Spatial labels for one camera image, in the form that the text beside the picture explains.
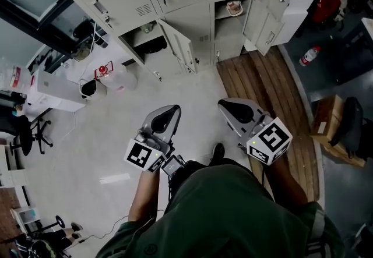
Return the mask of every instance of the cardboard box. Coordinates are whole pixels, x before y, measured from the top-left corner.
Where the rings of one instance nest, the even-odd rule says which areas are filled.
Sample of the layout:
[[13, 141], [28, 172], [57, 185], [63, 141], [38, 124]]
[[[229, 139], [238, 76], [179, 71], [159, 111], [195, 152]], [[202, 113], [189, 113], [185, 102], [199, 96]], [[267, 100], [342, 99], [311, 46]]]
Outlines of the cardboard box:
[[329, 144], [339, 128], [343, 107], [344, 101], [337, 95], [320, 100], [311, 127], [311, 137], [320, 142], [331, 155], [341, 158], [348, 164], [363, 167], [365, 161], [359, 157], [349, 158], [346, 148], [341, 142], [334, 147]]

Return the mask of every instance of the white floor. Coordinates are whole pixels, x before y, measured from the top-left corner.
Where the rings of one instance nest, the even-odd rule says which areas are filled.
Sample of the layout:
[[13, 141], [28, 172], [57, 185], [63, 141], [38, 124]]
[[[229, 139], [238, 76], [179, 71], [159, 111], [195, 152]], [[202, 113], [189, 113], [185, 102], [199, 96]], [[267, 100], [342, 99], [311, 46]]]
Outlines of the white floor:
[[[218, 100], [227, 95], [216, 68], [168, 83], [156, 82], [139, 68], [136, 72], [139, 84], [135, 91], [109, 91], [106, 98], [75, 114], [53, 110], [45, 117], [52, 121], [45, 133], [54, 147], [45, 148], [41, 155], [34, 144], [31, 153], [22, 158], [30, 201], [39, 209], [43, 224], [51, 223], [58, 214], [66, 223], [80, 223], [85, 237], [103, 236], [127, 215], [140, 175], [123, 162], [127, 143], [145, 116], [165, 105], [178, 104], [182, 109], [173, 138], [174, 154], [207, 163], [214, 144], [223, 142], [226, 157], [248, 167], [247, 156], [236, 147], [238, 137], [217, 109]], [[101, 178], [118, 174], [128, 174], [129, 179], [100, 183]], [[166, 207], [167, 199], [167, 176], [163, 174], [159, 209]], [[69, 253], [94, 257], [109, 238], [90, 238]]]

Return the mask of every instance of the gray floor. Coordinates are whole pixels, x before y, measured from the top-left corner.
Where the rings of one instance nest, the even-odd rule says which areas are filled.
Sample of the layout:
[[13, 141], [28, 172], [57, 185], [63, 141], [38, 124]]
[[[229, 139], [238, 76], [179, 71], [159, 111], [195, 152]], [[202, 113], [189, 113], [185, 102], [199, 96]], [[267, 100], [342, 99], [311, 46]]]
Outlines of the gray floor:
[[[337, 29], [326, 31], [306, 30], [302, 37], [293, 37], [285, 45], [295, 69], [305, 88], [308, 101], [315, 108], [315, 101], [338, 94], [343, 99], [357, 97], [364, 110], [364, 117], [373, 119], [373, 71], [338, 86], [335, 82], [330, 46], [347, 34], [363, 15], [351, 15], [342, 32]], [[308, 66], [302, 67], [298, 61], [313, 45], [319, 44], [322, 51]], [[364, 169], [339, 164], [340, 160], [323, 152], [325, 171], [325, 209], [339, 229], [343, 239], [356, 233], [359, 227], [371, 218], [373, 212], [373, 162], [368, 161]]]
[[[50, 224], [58, 214], [66, 223], [80, 223], [83, 236], [101, 237], [127, 215], [140, 175], [138, 169], [123, 162], [128, 141], [149, 112], [165, 105], [179, 104], [182, 109], [173, 139], [175, 154], [207, 163], [212, 147], [223, 142], [227, 157], [249, 167], [247, 156], [236, 147], [238, 137], [217, 109], [218, 100], [227, 96], [216, 68], [168, 83], [156, 82], [144, 70], [137, 72], [135, 91], [109, 91], [106, 98], [75, 114], [52, 110], [45, 117], [52, 121], [46, 134], [54, 147], [40, 155], [34, 145], [27, 157], [21, 157], [27, 169], [27, 191], [43, 216], [43, 224]], [[121, 174], [127, 179], [100, 183], [102, 178]], [[165, 209], [167, 203], [167, 176], [163, 174], [159, 209]], [[91, 238], [70, 253], [94, 257], [110, 236]]]

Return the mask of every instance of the green shirt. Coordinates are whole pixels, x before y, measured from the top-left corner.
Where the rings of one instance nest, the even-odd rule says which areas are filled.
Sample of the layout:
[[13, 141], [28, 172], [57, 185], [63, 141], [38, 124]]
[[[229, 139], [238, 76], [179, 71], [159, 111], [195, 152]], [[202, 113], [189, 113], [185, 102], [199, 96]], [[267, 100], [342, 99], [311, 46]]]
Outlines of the green shirt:
[[[243, 168], [204, 168], [180, 186], [163, 217], [122, 224], [97, 258], [304, 257], [318, 208], [310, 203], [296, 216]], [[333, 257], [341, 257], [343, 244], [330, 220], [325, 231]]]

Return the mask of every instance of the red bag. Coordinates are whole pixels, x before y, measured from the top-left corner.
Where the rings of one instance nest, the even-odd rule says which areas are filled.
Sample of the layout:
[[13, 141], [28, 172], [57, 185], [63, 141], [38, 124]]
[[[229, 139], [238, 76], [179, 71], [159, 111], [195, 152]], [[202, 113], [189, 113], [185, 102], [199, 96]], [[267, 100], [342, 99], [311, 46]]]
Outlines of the red bag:
[[312, 15], [312, 21], [323, 23], [332, 17], [340, 7], [340, 0], [319, 0], [316, 10]]

